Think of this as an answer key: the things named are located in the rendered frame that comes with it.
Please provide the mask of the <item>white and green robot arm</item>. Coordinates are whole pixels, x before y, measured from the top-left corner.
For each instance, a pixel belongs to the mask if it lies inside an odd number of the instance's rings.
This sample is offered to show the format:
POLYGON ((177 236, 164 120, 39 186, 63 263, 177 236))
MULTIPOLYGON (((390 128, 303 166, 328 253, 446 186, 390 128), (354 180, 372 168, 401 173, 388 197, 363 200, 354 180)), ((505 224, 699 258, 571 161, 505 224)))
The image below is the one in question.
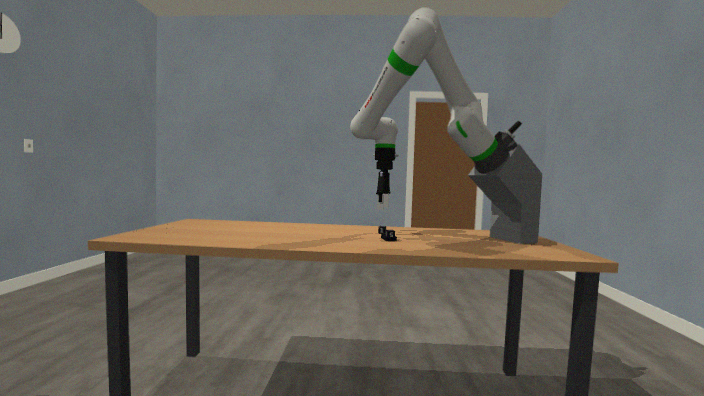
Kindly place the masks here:
POLYGON ((517 146, 512 133, 522 123, 517 121, 508 131, 494 136, 483 122, 482 106, 452 55, 436 12, 420 8, 409 19, 371 94, 351 121, 352 134, 358 139, 375 140, 375 160, 392 162, 399 157, 395 153, 398 126, 393 119, 382 116, 425 59, 450 112, 454 110, 447 127, 448 134, 474 161, 479 173, 497 169, 507 159, 509 150, 517 146))

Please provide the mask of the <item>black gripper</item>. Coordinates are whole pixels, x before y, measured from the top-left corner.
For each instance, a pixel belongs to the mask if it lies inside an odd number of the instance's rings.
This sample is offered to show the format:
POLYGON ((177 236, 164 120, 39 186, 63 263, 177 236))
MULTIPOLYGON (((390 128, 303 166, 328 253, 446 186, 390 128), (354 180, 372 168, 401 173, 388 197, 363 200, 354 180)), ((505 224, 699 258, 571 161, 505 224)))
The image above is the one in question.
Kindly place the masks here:
POLYGON ((390 173, 388 173, 388 170, 393 169, 393 162, 377 161, 376 168, 381 170, 381 172, 379 172, 378 187, 376 192, 376 195, 378 195, 377 209, 383 210, 383 207, 389 207, 389 194, 391 192, 389 183, 390 173))

